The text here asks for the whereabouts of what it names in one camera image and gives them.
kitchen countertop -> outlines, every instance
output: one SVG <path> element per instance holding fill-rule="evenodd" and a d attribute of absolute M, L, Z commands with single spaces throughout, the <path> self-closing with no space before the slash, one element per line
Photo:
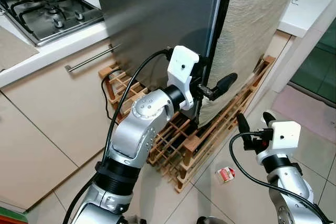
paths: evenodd
<path fill-rule="evenodd" d="M 86 1 L 100 8 L 99 0 Z M 0 26 L 32 45 L 5 15 L 0 16 Z M 0 88 L 105 38 L 108 38 L 105 22 L 99 22 L 44 46 L 36 47 L 38 54 L 0 72 Z"/>
<path fill-rule="evenodd" d="M 86 1 L 100 8 L 99 0 Z M 331 1 L 291 0 L 280 19 L 278 29 L 303 37 Z M 29 40 L 4 15 L 0 16 L 0 26 L 30 44 Z M 107 37 L 105 23 L 100 22 L 45 46 L 36 47 L 38 54 L 0 72 L 0 88 Z"/>
<path fill-rule="evenodd" d="M 302 38 L 332 0 L 291 0 L 278 29 Z"/>

gas stove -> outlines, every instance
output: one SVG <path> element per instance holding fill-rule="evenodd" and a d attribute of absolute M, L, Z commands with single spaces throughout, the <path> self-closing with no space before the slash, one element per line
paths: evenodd
<path fill-rule="evenodd" d="M 0 0 L 0 9 L 36 46 L 103 20 L 84 0 Z"/>

power cord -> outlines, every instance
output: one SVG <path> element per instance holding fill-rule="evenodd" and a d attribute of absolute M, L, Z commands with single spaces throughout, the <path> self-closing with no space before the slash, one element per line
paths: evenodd
<path fill-rule="evenodd" d="M 108 119 L 110 119 L 110 120 L 112 120 L 112 118 L 110 117 L 110 113 L 109 113 L 109 110 L 107 109 L 107 96 L 106 96 L 106 92 L 105 92 L 105 90 L 104 90 L 104 82 L 106 81 L 106 80 L 108 80 L 109 78 L 110 78 L 110 75 L 111 74 L 113 74 L 113 73 L 115 73 L 115 72 L 117 72 L 117 71 L 119 71 L 120 70 L 120 68 L 118 68 L 118 69 L 114 69 L 114 70 L 112 70 L 111 72 L 109 72 L 102 80 L 101 80 L 101 90 L 102 90 L 102 92 L 103 92 L 103 95 L 104 95 L 104 98 L 105 98 L 105 111 L 106 111 L 106 116 L 107 116 L 107 118 Z"/>
<path fill-rule="evenodd" d="M 234 137 L 231 138 L 230 140 L 230 143 L 229 143 L 229 151 L 230 151 L 230 155 L 231 155 L 231 158 L 233 160 L 233 162 L 236 164 L 236 166 L 238 167 L 238 169 L 247 177 L 249 178 L 250 180 L 252 180 L 253 182 L 259 184 L 259 185 L 262 185 L 262 186 L 265 186 L 265 187 L 268 187 L 268 188 L 271 188 L 273 190 L 276 190 L 276 191 L 279 191 L 285 195 L 290 195 L 292 196 L 293 198 L 297 199 L 298 201 L 300 201 L 302 204 L 304 204 L 308 209 L 310 209 L 313 213 L 315 213 L 321 220 L 324 224 L 329 224 L 331 223 L 327 217 L 322 213 L 322 211 L 316 207 L 314 204 L 312 204 L 310 201 L 308 201 L 307 199 L 301 197 L 300 195 L 297 195 L 289 190 L 286 190 L 286 189 L 283 189 L 281 187 L 278 187 L 278 186 L 274 186 L 274 185 L 271 185 L 269 183 L 265 183 L 261 180 L 258 180 L 254 177 L 252 177 L 251 175 L 249 175 L 244 169 L 243 167 L 241 166 L 241 164 L 238 162 L 234 152 L 233 152 L 233 143 L 241 136 L 244 136 L 244 135 L 250 135 L 250 136 L 261 136 L 263 134 L 262 131 L 260 132 L 244 132 L 244 133 L 239 133 L 237 135 L 235 135 Z"/>
<path fill-rule="evenodd" d="M 135 71 L 134 75 L 132 76 L 130 82 L 128 83 L 121 99 L 120 99 L 120 102 L 118 104 L 118 107 L 117 109 L 115 110 L 114 114 L 113 114 L 113 118 L 111 119 L 111 123 L 110 123 L 110 127 L 109 127 L 109 131 L 108 131 L 108 134 L 107 134 L 107 138 L 106 138 L 106 144 L 105 144 L 105 148 L 104 148 L 104 154 L 103 154 L 103 159 L 102 159 L 102 164 L 104 164 L 104 161 L 106 160 L 106 157 L 107 157 L 107 151 L 108 151 L 108 147 L 110 145 L 110 142 L 111 142 L 111 136 L 112 136 L 112 132 L 113 132 L 113 128 L 114 128 L 114 125 L 116 124 L 116 119 L 117 119 L 117 116 L 120 112 L 120 109 L 122 107 L 122 104 L 124 103 L 127 95 L 128 95 L 128 92 L 130 91 L 131 89 L 131 86 L 132 86 L 132 83 L 133 81 L 137 78 L 137 76 L 139 75 L 140 71 L 152 60 L 154 59 L 155 57 L 159 56 L 159 55 L 166 55 L 166 57 L 168 57 L 170 54 L 172 53 L 172 50 L 169 50 L 169 49 L 164 49 L 164 50 L 160 50 L 160 51 L 157 51 L 155 53 L 153 53 L 152 55 L 150 55 L 139 67 L 138 69 Z M 107 97 L 106 97 L 106 93 L 105 91 L 103 90 L 103 94 L 104 94 L 104 97 L 106 99 L 106 109 L 107 109 Z M 79 198 L 82 196 L 82 194 L 89 188 L 89 186 L 92 184 L 92 182 L 94 181 L 95 177 L 97 176 L 97 173 L 94 174 L 94 176 L 81 188 L 81 190 L 76 194 L 76 196 L 74 197 L 74 199 L 72 200 L 67 212 L 66 212 L 66 215 L 64 217 L 64 220 L 63 220 L 63 223 L 62 224 L 68 224 L 69 222 L 69 219 L 70 219 L 70 215 L 73 211 L 73 208 L 75 207 L 77 201 L 79 200 Z"/>

refrigerator door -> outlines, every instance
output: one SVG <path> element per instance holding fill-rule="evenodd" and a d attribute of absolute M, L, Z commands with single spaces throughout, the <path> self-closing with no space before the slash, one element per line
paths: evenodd
<path fill-rule="evenodd" d="M 226 13 L 225 8 L 223 11 L 223 0 L 99 1 L 112 44 L 121 44 L 114 55 L 122 69 L 129 74 L 133 74 L 152 53 L 166 47 L 183 45 L 201 56 L 209 57 L 211 48 L 216 45 L 213 36 L 218 10 L 221 9 L 221 16 L 223 12 Z M 168 61 L 158 57 L 142 70 L 138 81 L 149 89 L 165 87 L 167 67 Z M 205 82 L 210 67 L 204 71 Z"/>

kitchen cabinet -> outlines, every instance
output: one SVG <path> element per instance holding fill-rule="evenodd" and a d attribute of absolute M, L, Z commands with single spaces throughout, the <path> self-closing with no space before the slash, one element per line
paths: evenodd
<path fill-rule="evenodd" d="M 77 168 L 2 93 L 0 164 L 0 202 L 21 209 L 31 207 Z"/>
<path fill-rule="evenodd" d="M 104 146 L 110 120 L 105 113 L 98 71 L 113 63 L 108 53 L 68 73 L 108 49 L 103 40 L 2 88 L 5 95 L 77 166 Z"/>

